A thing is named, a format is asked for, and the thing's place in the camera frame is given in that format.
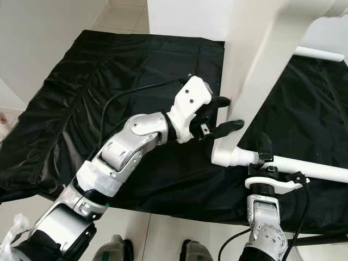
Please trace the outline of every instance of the white wall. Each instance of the white wall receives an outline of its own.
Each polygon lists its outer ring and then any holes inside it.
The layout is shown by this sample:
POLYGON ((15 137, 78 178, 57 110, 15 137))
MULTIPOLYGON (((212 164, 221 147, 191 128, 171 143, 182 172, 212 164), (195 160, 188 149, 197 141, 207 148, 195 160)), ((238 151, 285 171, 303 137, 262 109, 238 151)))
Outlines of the white wall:
MULTIPOLYGON (((225 40, 232 6, 233 0, 148 0, 150 33, 225 40)), ((348 16, 316 20, 301 45, 348 57, 348 16)))
POLYGON ((2 0, 0 77, 25 102, 107 0, 2 0))
POLYGON ((3 108, 24 110, 26 104, 0 79, 0 111, 3 108))

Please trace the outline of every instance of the floor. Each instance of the floor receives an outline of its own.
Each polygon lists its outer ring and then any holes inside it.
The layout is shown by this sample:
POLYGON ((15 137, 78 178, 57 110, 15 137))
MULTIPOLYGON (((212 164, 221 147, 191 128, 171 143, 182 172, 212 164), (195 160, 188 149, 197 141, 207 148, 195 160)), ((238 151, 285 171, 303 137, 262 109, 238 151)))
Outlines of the floor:
MULTIPOLYGON (((111 0, 91 27, 111 33, 148 34, 146 0, 111 0)), ((12 226, 13 216, 23 213, 33 223, 48 208, 50 201, 40 196, 4 203, 0 206, 0 241, 12 226)), ((90 261, 98 248, 107 243, 113 234, 131 239, 136 261, 178 261, 181 244, 185 239, 198 240, 210 250, 214 260, 223 242, 240 231, 243 226, 223 225, 178 219, 170 216, 110 208, 96 222, 97 234, 80 260, 90 261)), ((235 239, 222 254, 222 260, 238 260, 248 234, 235 239)), ((303 260, 345 260, 344 245, 299 247, 303 260)), ((301 261, 297 249, 293 249, 288 261, 301 261)))

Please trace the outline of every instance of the white clamp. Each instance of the white clamp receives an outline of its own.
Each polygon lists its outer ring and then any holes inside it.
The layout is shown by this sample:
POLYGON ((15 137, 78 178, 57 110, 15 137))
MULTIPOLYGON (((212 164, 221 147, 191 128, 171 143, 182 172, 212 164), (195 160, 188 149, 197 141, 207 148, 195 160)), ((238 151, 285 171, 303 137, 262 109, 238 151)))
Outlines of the white clamp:
POLYGON ((299 189, 302 187, 302 184, 300 183, 295 183, 293 181, 281 182, 281 181, 277 181, 275 179, 267 178, 267 177, 247 178, 245 180, 245 187, 249 189, 250 185, 255 183, 262 183, 262 184, 273 186, 276 194, 286 194, 290 191, 293 191, 295 189, 299 189))
POLYGON ((193 138, 190 122, 196 116, 195 112, 211 100, 211 90, 197 76, 192 76, 175 96, 174 105, 167 115, 176 131, 178 143, 184 143, 193 138))

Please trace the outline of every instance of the white pipe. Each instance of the white pipe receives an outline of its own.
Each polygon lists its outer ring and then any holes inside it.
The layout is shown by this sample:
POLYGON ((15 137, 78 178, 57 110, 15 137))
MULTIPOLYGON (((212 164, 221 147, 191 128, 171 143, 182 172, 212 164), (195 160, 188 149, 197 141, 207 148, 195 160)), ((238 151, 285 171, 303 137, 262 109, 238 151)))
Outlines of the white pipe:
MULTIPOLYGON (((248 166, 250 163, 256 163, 257 159, 257 152, 236 147, 232 153, 230 166, 248 166)), ((301 171, 306 177, 348 183, 348 169, 342 169, 340 167, 332 167, 279 156, 274 156, 274 161, 266 163, 264 167, 268 165, 276 166, 279 172, 294 173, 301 171)))
POLYGON ((318 59, 329 60, 329 61, 343 61, 344 59, 343 54, 326 52, 326 51, 302 47, 302 46, 297 47, 294 54, 299 56, 318 58, 318 59))

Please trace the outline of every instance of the black plastic sheet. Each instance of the black plastic sheet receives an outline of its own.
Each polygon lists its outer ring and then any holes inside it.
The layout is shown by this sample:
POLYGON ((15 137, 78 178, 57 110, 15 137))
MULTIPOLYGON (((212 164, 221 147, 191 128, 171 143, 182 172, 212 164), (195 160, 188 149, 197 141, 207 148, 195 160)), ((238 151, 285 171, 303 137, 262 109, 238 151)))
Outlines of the black plastic sheet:
MULTIPOLYGON (((218 95, 222 61, 223 42, 83 31, 0 145, 0 194, 36 191, 55 199, 96 148, 101 112, 111 96, 188 73, 218 95)), ((255 150, 265 132, 276 155, 348 167, 347 84, 344 63, 293 57, 239 146, 255 150)), ((134 114, 169 111, 180 88, 172 83, 121 98, 109 110, 105 132, 134 114)), ((211 164, 212 145, 192 140, 157 147, 111 206, 247 224, 247 169, 211 164)), ((347 184, 312 179, 310 194, 303 231, 348 232, 347 184)), ((297 228, 304 197, 302 189, 278 197, 285 230, 297 228)))

